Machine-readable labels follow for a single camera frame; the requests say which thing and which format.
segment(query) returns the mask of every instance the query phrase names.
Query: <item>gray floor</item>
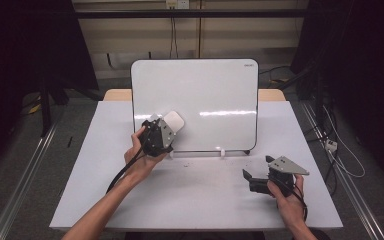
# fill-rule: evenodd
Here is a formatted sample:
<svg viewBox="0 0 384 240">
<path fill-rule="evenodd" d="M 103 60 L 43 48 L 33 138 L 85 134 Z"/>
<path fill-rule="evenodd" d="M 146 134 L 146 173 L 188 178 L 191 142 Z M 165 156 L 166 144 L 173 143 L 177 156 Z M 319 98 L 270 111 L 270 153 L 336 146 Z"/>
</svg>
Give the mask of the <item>gray floor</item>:
<svg viewBox="0 0 384 240">
<path fill-rule="evenodd" d="M 261 85 L 265 84 L 268 82 L 262 76 Z M 288 89 L 285 96 L 291 102 L 301 128 L 305 131 L 312 126 L 303 111 L 302 102 L 296 99 L 293 91 L 293 88 Z M 34 176 L 34 181 L 7 233 L 7 239 L 59 239 L 63 235 L 62 232 L 52 230 L 48 226 L 97 105 L 96 102 L 85 99 L 78 94 L 70 94 L 70 96 L 71 99 L 67 106 L 52 106 L 53 116 L 59 111 L 63 112 L 61 121 Z M 379 168 L 370 152 L 358 144 L 353 130 L 342 118 L 340 110 L 335 113 L 339 120 L 338 129 L 341 138 L 359 157 L 366 169 L 365 177 L 355 178 L 353 181 L 384 233 L 384 172 Z M 40 113 L 22 115 L 10 136 L 10 143 L 0 158 L 0 214 L 34 153 L 40 139 L 40 126 Z M 315 135 L 307 136 L 308 139 L 314 137 Z M 322 175 L 324 175 L 328 170 L 328 161 L 320 143 L 312 142 L 309 143 L 309 146 Z M 339 149 L 339 155 L 347 168 L 352 172 L 359 173 L 360 167 L 350 153 L 341 145 Z M 327 186 L 329 189 L 334 186 L 333 175 L 329 178 Z M 344 228 L 327 230 L 327 234 L 332 239 L 371 239 L 339 181 L 338 189 L 332 198 L 344 223 Z M 290 234 L 287 231 L 268 231 L 265 232 L 265 235 L 266 239 L 290 239 Z M 123 238 L 123 233 L 103 233 L 102 235 L 102 239 Z"/>
</svg>

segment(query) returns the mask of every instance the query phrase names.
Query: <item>whiteboard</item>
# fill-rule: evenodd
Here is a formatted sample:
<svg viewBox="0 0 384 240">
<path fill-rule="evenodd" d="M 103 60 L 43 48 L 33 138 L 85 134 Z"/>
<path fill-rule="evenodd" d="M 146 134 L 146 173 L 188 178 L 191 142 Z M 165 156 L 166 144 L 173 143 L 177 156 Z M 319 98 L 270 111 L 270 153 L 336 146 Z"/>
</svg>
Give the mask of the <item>whiteboard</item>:
<svg viewBox="0 0 384 240">
<path fill-rule="evenodd" d="M 245 151 L 257 141 L 258 63 L 252 59 L 139 60 L 133 63 L 134 129 L 176 111 L 182 151 Z"/>
</svg>

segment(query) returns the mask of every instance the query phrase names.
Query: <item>metal rail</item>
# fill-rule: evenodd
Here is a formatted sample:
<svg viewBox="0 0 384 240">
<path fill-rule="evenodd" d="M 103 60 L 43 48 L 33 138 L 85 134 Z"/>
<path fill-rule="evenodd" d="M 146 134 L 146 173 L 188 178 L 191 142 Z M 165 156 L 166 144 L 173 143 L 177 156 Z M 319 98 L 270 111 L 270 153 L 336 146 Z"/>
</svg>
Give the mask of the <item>metal rail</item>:
<svg viewBox="0 0 384 240">
<path fill-rule="evenodd" d="M 55 133 L 56 126 L 61 120 L 63 115 L 63 107 L 57 113 L 57 117 L 54 123 L 51 125 L 48 133 L 39 140 L 36 150 L 31 157 L 26 169 L 24 170 L 23 176 L 17 184 L 14 192 L 12 193 L 9 201 L 7 202 L 4 210 L 0 215 L 0 240 L 4 240 L 17 216 L 18 210 L 23 203 L 23 200 L 30 188 L 30 185 L 34 179 L 34 176 L 39 169 L 40 163 L 45 156 L 46 150 L 48 149 L 52 138 Z"/>
<path fill-rule="evenodd" d="M 66 11 L 28 11 L 19 13 L 40 18 L 77 18 L 77 19 L 105 19 L 105 18 L 298 18 L 326 16 L 338 13 L 337 9 L 261 9 L 261 10 L 79 10 Z"/>
<path fill-rule="evenodd" d="M 302 103 L 301 106 L 305 114 L 307 115 L 308 121 L 310 122 L 311 126 L 315 129 L 317 137 L 321 138 L 323 134 L 320 129 L 316 127 L 317 124 L 314 119 L 315 112 L 313 108 L 306 103 Z M 323 142 L 320 141 L 320 143 L 321 147 L 323 148 L 323 151 L 326 151 L 324 150 Z M 333 155 L 329 151 L 327 153 L 329 156 L 329 162 L 332 164 L 332 162 L 334 161 Z M 337 157 L 336 160 L 343 165 L 339 157 Z M 351 176 L 344 173 L 336 164 L 334 165 L 334 171 L 336 172 L 339 181 L 344 187 L 345 192 L 347 193 L 352 205 L 355 208 L 355 211 L 360 217 L 361 223 L 366 228 L 366 231 L 369 234 L 370 238 L 373 240 L 384 240 L 384 233 L 382 231 L 382 228 L 380 227 L 379 222 L 377 221 L 369 205 L 364 200 L 357 186 L 354 184 L 354 181 L 352 180 Z"/>
</svg>

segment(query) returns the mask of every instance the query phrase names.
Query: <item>finger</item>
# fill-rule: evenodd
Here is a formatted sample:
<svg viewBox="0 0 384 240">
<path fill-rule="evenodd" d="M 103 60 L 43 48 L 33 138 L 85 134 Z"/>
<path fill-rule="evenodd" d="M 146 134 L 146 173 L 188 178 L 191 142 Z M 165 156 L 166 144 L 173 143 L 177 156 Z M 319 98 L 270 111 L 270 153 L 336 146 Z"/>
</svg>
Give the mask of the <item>finger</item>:
<svg viewBox="0 0 384 240">
<path fill-rule="evenodd" d="M 142 126 L 138 131 L 132 134 L 133 149 L 135 149 L 136 151 L 138 151 L 141 147 L 139 136 L 143 133 L 143 131 L 145 131 L 145 126 Z"/>
<path fill-rule="evenodd" d="M 304 178 L 301 175 L 295 174 L 295 186 L 304 192 Z"/>
<path fill-rule="evenodd" d="M 278 204 L 281 202 L 286 201 L 285 196 L 283 196 L 282 192 L 280 191 L 279 187 L 272 181 L 267 182 L 267 187 L 269 188 L 270 192 L 273 194 L 273 196 L 277 199 Z"/>
</svg>

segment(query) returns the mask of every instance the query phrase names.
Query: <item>black backdrop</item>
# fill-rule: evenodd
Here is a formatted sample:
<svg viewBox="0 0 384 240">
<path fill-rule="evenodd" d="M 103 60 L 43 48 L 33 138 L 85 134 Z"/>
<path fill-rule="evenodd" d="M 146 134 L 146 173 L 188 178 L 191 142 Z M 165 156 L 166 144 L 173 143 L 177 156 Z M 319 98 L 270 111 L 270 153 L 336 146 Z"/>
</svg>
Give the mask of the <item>black backdrop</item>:
<svg viewBox="0 0 384 240">
<path fill-rule="evenodd" d="M 98 88 L 77 19 L 26 13 L 52 10 L 74 12 L 71 0 L 0 0 L 0 152 L 23 96 L 39 91 L 41 78 L 57 97 L 62 78 Z"/>
<path fill-rule="evenodd" d="M 310 7 L 328 7 L 331 2 L 310 1 Z M 384 170 L 384 1 L 348 4 L 352 11 L 342 21 L 344 31 L 336 36 L 323 63 L 324 84 Z M 332 19 L 305 20 L 292 70 L 303 69 L 317 53 L 330 23 Z"/>
</svg>

